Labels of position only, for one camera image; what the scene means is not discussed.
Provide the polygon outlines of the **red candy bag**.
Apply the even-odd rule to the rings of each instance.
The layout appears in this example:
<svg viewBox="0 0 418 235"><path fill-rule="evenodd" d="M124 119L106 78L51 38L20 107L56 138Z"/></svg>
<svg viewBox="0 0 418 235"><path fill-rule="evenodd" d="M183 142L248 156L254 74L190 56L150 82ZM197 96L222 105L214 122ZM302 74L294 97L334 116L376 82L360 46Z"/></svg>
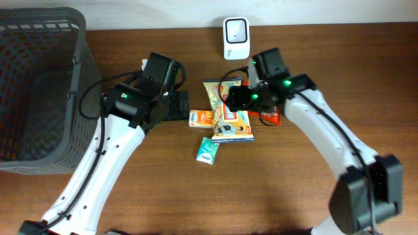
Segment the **red candy bag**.
<svg viewBox="0 0 418 235"><path fill-rule="evenodd" d="M250 88L248 79L242 84L244 87L244 101L242 106L251 116L258 117L260 122L268 125L281 125L280 112L275 106L277 96L271 92L265 83Z"/></svg>

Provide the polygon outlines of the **orange tissue pack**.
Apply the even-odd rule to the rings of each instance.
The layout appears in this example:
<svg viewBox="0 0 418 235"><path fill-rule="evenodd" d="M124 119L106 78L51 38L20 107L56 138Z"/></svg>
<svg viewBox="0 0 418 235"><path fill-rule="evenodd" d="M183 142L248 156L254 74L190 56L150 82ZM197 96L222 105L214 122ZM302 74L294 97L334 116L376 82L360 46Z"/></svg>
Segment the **orange tissue pack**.
<svg viewBox="0 0 418 235"><path fill-rule="evenodd" d="M189 127L211 129L213 120L213 111L209 110L190 110Z"/></svg>

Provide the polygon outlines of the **yellow snack bag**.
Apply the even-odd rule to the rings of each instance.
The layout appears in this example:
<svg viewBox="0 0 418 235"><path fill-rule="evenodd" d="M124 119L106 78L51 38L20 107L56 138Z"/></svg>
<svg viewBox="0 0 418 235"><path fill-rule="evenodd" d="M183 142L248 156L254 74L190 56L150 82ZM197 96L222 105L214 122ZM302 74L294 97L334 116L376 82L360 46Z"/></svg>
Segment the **yellow snack bag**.
<svg viewBox="0 0 418 235"><path fill-rule="evenodd" d="M233 86L240 86L241 81L241 78L227 78L220 84L219 79L203 80L213 111L212 142L214 143L254 141L248 112L232 112L223 102L228 97L229 89Z"/></svg>

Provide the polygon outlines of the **teal tissue pack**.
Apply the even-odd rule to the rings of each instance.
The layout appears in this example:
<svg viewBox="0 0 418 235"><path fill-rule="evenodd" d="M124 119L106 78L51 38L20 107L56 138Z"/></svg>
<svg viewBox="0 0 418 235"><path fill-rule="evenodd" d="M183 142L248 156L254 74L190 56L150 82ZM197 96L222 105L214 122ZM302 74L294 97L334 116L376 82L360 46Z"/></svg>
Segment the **teal tissue pack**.
<svg viewBox="0 0 418 235"><path fill-rule="evenodd" d="M212 142L211 138L204 137L202 139L196 160L201 163L213 165L219 144Z"/></svg>

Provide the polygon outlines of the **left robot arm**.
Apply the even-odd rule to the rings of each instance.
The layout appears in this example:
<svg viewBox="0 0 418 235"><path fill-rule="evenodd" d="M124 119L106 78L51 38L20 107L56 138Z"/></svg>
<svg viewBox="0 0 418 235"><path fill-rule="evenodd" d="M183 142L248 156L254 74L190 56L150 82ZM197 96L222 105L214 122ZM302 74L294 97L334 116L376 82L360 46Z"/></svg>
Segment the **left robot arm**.
<svg viewBox="0 0 418 235"><path fill-rule="evenodd" d="M93 138L72 178L41 221L24 221L19 234L96 234L105 202L146 135L170 110L180 84L116 84L101 97Z"/></svg>

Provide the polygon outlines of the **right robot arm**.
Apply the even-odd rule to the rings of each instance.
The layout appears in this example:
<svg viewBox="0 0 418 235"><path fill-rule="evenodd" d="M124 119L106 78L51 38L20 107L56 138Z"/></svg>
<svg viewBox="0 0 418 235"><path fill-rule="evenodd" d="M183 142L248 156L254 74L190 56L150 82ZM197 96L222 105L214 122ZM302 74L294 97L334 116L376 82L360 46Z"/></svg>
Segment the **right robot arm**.
<svg viewBox="0 0 418 235"><path fill-rule="evenodd" d="M393 154L380 156L359 140L306 74L254 87L233 86L225 104L232 111L278 108L326 160L336 178L330 214L306 234L376 234L378 223L402 212L404 169L400 161Z"/></svg>

